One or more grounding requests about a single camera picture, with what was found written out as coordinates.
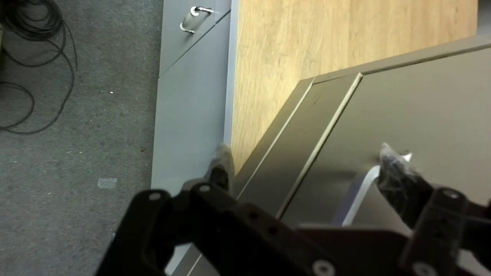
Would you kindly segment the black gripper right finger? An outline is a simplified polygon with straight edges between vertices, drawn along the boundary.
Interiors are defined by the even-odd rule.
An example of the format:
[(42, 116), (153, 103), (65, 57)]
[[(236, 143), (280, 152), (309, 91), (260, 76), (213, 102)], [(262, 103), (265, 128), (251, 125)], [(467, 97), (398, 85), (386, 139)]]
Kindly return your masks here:
[(434, 194), (434, 188), (388, 143), (380, 146), (378, 166), (378, 194), (391, 206), (398, 220), (414, 231)]

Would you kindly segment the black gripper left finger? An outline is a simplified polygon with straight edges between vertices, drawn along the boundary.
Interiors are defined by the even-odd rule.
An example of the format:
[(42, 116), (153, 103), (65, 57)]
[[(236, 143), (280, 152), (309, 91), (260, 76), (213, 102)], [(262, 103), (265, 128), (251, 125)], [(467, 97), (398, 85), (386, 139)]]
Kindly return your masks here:
[(228, 195), (231, 195), (234, 191), (233, 182), (234, 182), (233, 155), (228, 146), (220, 145), (216, 148), (205, 174), (202, 177), (185, 182), (181, 191), (190, 192), (196, 185), (213, 183), (222, 191), (225, 191)]

